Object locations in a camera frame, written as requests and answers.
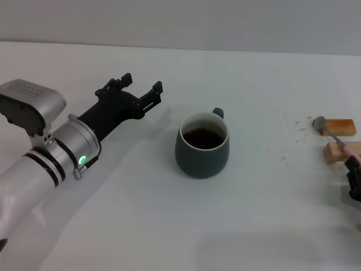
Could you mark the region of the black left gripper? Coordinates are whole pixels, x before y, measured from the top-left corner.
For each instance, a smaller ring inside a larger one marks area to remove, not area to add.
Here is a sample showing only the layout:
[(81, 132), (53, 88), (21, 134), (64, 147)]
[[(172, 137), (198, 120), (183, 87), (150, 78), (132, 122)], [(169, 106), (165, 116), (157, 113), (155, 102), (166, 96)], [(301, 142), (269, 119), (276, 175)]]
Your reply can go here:
[(103, 140), (126, 120), (142, 119), (149, 110), (161, 103), (161, 81), (156, 82), (152, 89), (140, 98), (121, 91), (132, 83), (130, 73), (120, 79), (110, 79), (104, 87), (95, 92), (98, 102), (78, 118), (95, 133), (98, 140)]

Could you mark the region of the pink handled metal spoon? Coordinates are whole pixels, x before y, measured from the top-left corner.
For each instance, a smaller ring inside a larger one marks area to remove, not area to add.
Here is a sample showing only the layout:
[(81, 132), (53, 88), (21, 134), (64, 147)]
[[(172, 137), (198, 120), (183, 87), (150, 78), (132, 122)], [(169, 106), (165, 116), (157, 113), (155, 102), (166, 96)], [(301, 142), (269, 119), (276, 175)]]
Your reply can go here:
[(326, 119), (324, 116), (318, 116), (312, 122), (312, 127), (317, 131), (325, 130), (342, 148), (342, 150), (348, 154), (348, 156), (353, 156), (361, 164), (361, 156), (359, 156), (355, 151), (348, 147), (343, 141), (341, 141), (336, 135), (334, 135), (326, 126)]

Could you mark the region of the dark grey coffee cup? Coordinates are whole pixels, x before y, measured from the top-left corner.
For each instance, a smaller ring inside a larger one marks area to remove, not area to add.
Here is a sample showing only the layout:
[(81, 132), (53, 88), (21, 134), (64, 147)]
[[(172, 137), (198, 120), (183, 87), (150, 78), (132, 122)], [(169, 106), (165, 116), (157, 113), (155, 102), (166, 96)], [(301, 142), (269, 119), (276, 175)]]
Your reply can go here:
[(230, 136), (224, 111), (195, 113), (179, 126), (175, 142), (175, 159), (188, 176), (205, 179), (218, 174), (227, 164)]

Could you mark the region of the pale notched wooden block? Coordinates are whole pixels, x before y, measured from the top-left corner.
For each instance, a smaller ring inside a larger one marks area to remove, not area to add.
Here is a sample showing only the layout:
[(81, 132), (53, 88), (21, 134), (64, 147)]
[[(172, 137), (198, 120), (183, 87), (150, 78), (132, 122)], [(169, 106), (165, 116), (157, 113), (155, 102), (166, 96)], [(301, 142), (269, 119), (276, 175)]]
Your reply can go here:
[[(345, 142), (345, 144), (361, 157), (361, 141)], [(327, 164), (346, 161), (350, 156), (336, 142), (327, 143), (323, 155)]]

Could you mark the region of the brown stained wooden block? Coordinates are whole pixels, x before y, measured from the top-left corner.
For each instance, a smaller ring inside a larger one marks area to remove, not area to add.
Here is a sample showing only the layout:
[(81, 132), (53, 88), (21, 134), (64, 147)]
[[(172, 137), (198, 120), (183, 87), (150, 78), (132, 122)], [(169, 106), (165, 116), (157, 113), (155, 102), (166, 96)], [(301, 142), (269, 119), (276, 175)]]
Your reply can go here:
[(326, 119), (326, 128), (336, 136), (356, 135), (356, 126), (352, 119)]

